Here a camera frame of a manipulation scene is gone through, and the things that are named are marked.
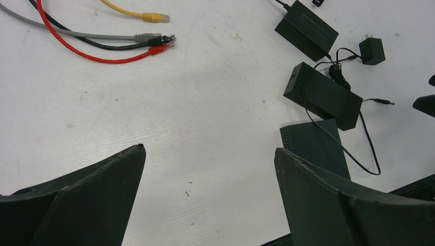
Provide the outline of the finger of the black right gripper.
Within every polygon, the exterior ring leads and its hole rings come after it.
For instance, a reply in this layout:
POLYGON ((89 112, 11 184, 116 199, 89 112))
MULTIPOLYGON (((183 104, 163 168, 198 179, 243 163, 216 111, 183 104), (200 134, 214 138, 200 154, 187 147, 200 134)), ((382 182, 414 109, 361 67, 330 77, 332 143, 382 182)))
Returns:
POLYGON ((429 116, 435 117, 435 95, 427 95, 417 98, 412 104, 412 107, 429 116))

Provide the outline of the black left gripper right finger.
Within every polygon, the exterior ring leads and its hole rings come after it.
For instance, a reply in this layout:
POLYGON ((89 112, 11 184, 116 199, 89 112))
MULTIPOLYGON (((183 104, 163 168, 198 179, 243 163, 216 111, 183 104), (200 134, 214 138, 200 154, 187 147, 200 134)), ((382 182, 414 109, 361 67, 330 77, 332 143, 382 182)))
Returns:
POLYGON ((283 148, 274 166, 293 245, 434 245, 434 176, 385 193, 283 148))

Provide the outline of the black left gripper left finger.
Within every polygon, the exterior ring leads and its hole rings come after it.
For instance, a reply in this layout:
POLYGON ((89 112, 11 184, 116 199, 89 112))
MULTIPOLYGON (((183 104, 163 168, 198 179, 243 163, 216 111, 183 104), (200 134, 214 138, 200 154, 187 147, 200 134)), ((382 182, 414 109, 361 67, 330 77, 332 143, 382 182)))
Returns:
POLYGON ((1 196, 1 245, 121 245, 146 160, 142 144, 1 196))

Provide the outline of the black Mercury switch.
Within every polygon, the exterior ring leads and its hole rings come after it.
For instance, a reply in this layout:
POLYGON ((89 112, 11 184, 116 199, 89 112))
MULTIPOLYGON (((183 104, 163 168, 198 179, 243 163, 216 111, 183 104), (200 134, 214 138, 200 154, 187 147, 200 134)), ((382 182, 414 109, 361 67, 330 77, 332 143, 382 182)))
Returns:
POLYGON ((350 179, 334 119, 305 122, 280 128, 283 147, 302 159, 343 178, 350 179))

